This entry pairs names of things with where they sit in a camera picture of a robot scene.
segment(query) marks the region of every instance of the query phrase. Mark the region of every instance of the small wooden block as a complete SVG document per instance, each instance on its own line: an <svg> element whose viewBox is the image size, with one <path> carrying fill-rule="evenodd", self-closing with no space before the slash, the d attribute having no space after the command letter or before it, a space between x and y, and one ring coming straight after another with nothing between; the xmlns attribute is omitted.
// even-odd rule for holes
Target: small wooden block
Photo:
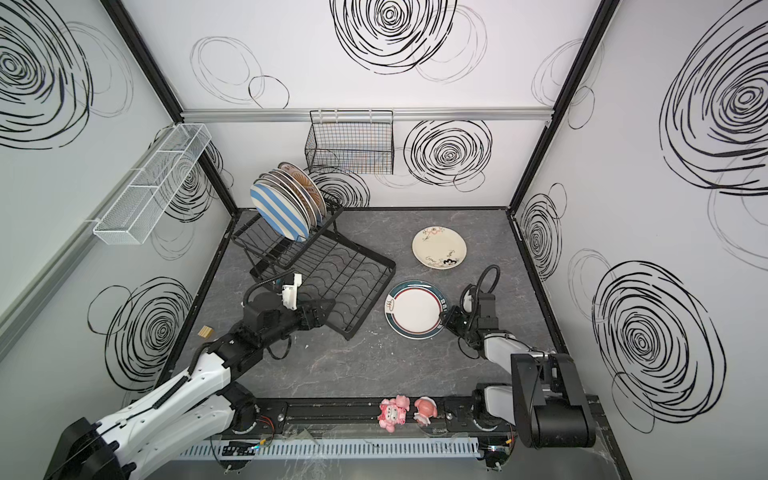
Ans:
<svg viewBox="0 0 768 480"><path fill-rule="evenodd" d="M210 338L213 334L214 329L210 328L208 325L204 325L203 328L200 329L200 332L197 332L197 335L202 336L205 339Z"/></svg>

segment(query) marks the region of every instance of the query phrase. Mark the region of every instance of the pink pig toy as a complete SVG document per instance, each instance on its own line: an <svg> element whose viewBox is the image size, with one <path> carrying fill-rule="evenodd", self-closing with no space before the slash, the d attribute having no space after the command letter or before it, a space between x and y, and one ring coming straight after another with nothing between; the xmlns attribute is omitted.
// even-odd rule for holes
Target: pink pig toy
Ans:
<svg viewBox="0 0 768 480"><path fill-rule="evenodd" d="M413 414L413 418L416 419L422 427L429 425L429 417L437 416L437 405L435 404L435 400L430 399L428 396L423 396L416 400L413 403L413 406L419 409L418 412Z"/></svg>
<svg viewBox="0 0 768 480"><path fill-rule="evenodd" d="M382 400L379 408L382 410L382 414L379 415L379 426L393 433L395 424L402 425L406 422L406 412L411 409L411 399L398 395L394 399Z"/></svg>

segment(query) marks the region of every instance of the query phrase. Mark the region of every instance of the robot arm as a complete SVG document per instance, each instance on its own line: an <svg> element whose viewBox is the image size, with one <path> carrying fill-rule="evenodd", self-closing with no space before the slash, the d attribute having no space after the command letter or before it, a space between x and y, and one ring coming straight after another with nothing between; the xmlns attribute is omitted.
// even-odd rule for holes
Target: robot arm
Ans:
<svg viewBox="0 0 768 480"><path fill-rule="evenodd" d="M250 301L256 288L288 273L249 288L243 319L203 344L189 369L93 425L83 418L67 427L45 480L141 480L206 437L230 427L247 431L256 421L255 399L234 381L261 361L265 349L271 355L274 342L289 339L290 345L296 330L324 325L336 303L297 301L300 276L283 287L283 295L260 293Z"/></svg>
<svg viewBox="0 0 768 480"><path fill-rule="evenodd" d="M492 270L495 280L484 292L483 279ZM490 385L475 391L476 421L504 419L515 425L527 447L591 447L595 442L594 420L574 360L564 353L533 349L498 328L492 292L499 277L497 265L486 268L477 285L464 289L460 305L442 319L445 327L479 356L511 375L511 385ZM549 385L547 395L545 385Z"/></svg>

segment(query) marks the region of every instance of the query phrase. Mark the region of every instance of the wire basket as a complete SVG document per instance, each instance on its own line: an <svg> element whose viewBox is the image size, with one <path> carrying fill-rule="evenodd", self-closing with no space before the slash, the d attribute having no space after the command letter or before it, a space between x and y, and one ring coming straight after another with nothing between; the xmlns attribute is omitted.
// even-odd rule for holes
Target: wire basket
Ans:
<svg viewBox="0 0 768 480"><path fill-rule="evenodd" d="M144 243L209 143L205 125L175 125L96 223L94 235L107 245Z"/></svg>
<svg viewBox="0 0 768 480"><path fill-rule="evenodd" d="M391 110L315 110L306 138L306 165L340 167L356 174L391 175L395 143Z"/></svg>
<svg viewBox="0 0 768 480"><path fill-rule="evenodd" d="M384 293L395 276L395 262L383 255L352 242L336 231L318 230L308 240L300 253L295 250L298 242L285 239L278 242L270 257L257 256L250 249L253 237L264 230L264 219L255 213L232 237L233 243L241 246L253 265L250 270L254 280L261 281L293 268L303 275L299 287L299 300L335 299L336 305L329 314L326 325L351 339L365 321L376 301ZM250 236L245 242L241 239ZM278 293L280 285L271 286Z"/></svg>

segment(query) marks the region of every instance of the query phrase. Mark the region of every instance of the black wire basket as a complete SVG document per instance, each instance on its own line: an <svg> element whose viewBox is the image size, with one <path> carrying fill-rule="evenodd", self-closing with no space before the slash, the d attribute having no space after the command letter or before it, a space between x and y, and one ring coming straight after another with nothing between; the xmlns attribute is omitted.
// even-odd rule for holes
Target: black wire basket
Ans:
<svg viewBox="0 0 768 480"><path fill-rule="evenodd" d="M365 321L395 276L395 262L344 237L336 229L343 207L333 200L333 215L305 242L279 236L258 212L232 236L245 250L257 282L293 268L303 276L299 300L335 299L326 325L349 340ZM266 287L278 293L280 282Z"/></svg>
<svg viewBox="0 0 768 480"><path fill-rule="evenodd" d="M356 174L391 175L395 142L393 112L387 110L310 112L312 126L304 155L309 171L338 167Z"/></svg>

